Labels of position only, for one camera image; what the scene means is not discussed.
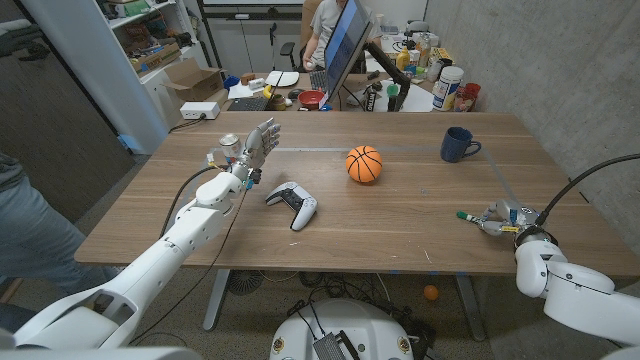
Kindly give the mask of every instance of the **floor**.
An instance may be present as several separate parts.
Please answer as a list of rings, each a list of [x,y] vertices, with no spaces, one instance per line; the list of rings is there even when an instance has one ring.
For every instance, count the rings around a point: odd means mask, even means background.
[[[82,232],[88,234],[93,229],[147,159],[137,156],[134,168],[76,223]],[[205,274],[205,269],[180,269],[148,309],[138,333],[165,315]],[[265,273],[271,279],[284,279],[292,274]],[[347,275],[358,285],[364,276]],[[265,359],[273,334],[286,319],[287,310],[296,301],[307,299],[310,293],[297,276],[282,282],[264,280],[251,294],[227,294],[218,326],[206,332],[202,329],[202,320],[214,277],[215,270],[206,274],[204,281],[149,331],[139,345],[184,346],[186,343],[205,359]],[[384,274],[382,280],[396,306],[409,306],[414,318],[435,329],[434,349],[443,359],[599,359],[617,349],[607,340],[579,333],[546,317],[542,300],[520,294],[513,276],[474,278],[489,336],[483,342],[476,342],[469,335],[453,277]],[[439,289],[436,301],[428,301],[422,295],[428,284]],[[625,291],[640,296],[638,284]],[[48,282],[27,279],[12,303],[40,310],[58,296],[59,292]],[[323,296],[319,293],[314,299]]]

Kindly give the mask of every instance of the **mug handle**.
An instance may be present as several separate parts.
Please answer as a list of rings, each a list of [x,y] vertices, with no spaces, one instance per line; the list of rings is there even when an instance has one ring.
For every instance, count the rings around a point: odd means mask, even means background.
[[[480,151],[480,149],[482,149],[482,144],[480,144],[480,142],[479,142],[479,141],[470,141],[470,142],[469,142],[469,146],[467,146],[467,148],[469,148],[469,147],[471,147],[471,146],[473,146],[473,145],[476,145],[478,148],[477,148],[477,149],[475,149],[475,150],[473,150],[473,151],[472,151],[472,152],[470,152],[470,153],[466,153],[466,154],[462,155],[462,157],[463,157],[463,158],[464,158],[464,157],[471,156],[471,155],[475,155],[475,154],[477,154],[477,153],[478,153],[478,151]]]

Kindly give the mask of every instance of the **wooden table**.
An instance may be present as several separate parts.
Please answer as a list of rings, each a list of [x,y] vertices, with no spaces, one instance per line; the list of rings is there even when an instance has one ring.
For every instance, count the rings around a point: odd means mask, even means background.
[[[257,73],[256,74],[256,78],[264,78],[266,79],[267,76],[269,76],[269,74],[267,73]],[[373,80],[367,80],[367,75],[365,74],[350,74],[347,77],[347,80],[345,80],[344,85],[345,87],[347,87],[347,89],[351,90],[351,92],[355,93],[357,91],[361,91],[363,90],[365,87],[367,87],[369,84],[376,82],[376,81],[380,81],[380,80],[386,80],[389,79],[389,75],[387,73],[381,73],[380,76],[376,79]],[[429,82],[429,81],[423,81],[420,84],[418,84],[417,86],[431,92],[433,90],[433,83]],[[300,79],[298,79],[298,82],[295,83],[294,85],[291,86],[282,86],[282,87],[278,87],[278,89],[276,90],[276,94],[280,94],[282,96],[287,96],[289,94],[289,92],[293,89],[303,89],[303,90],[311,90],[311,79],[309,78],[309,74],[300,74]],[[254,94],[254,97],[261,97],[262,92],[256,92]],[[349,96],[349,93],[341,88],[340,89],[340,98],[342,99],[342,109],[344,111],[347,110],[355,110],[355,111],[360,111],[358,106],[353,106],[350,104],[347,104],[347,97]],[[227,111],[229,109],[229,106],[231,106],[231,102],[232,100],[227,100],[224,102],[224,104],[222,104],[222,107],[220,108],[222,111]],[[340,108],[340,103],[339,100],[336,99],[333,102],[329,103],[335,110],[338,110]],[[301,107],[300,102],[298,101],[294,101],[293,102],[293,106],[290,106],[287,108],[287,111],[297,111],[299,108]]]
[[[133,261],[158,238],[175,192],[205,165],[205,154],[218,139],[229,132],[244,138],[271,116],[282,124],[282,137],[262,168],[262,182],[247,192],[224,248],[227,229],[186,266],[208,267],[220,253],[214,266],[222,269],[514,274],[512,238],[491,237],[456,218],[456,211],[479,215],[501,198],[541,210],[567,183],[513,115],[223,112],[215,121],[170,134],[76,259]],[[458,164],[443,162],[439,148],[450,126],[469,129],[483,150]],[[356,183],[346,173],[346,154],[358,145],[381,153],[383,171],[375,184]],[[199,183],[214,176],[206,173]],[[318,200],[318,213],[299,232],[289,229],[294,213],[287,205],[268,207],[264,201],[286,181],[298,182]],[[195,186],[185,196],[194,193]],[[640,275],[637,257],[577,190],[560,201],[547,224],[571,262],[610,276]],[[473,300],[470,283],[464,286]]]

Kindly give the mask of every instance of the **game controller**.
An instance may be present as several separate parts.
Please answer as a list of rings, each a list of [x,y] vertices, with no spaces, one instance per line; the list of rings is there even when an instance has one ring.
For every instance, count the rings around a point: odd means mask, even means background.
[[[302,186],[293,181],[278,186],[266,199],[267,205],[273,205],[281,200],[284,200],[296,212],[296,217],[293,218],[293,222],[289,227],[291,230],[296,231],[307,225],[318,207],[316,199]]]

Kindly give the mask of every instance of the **basketball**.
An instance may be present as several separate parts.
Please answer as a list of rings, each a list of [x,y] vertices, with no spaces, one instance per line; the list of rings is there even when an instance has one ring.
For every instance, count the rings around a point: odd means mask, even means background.
[[[358,146],[347,155],[347,172],[358,182],[375,180],[382,171],[380,153],[371,146]]]

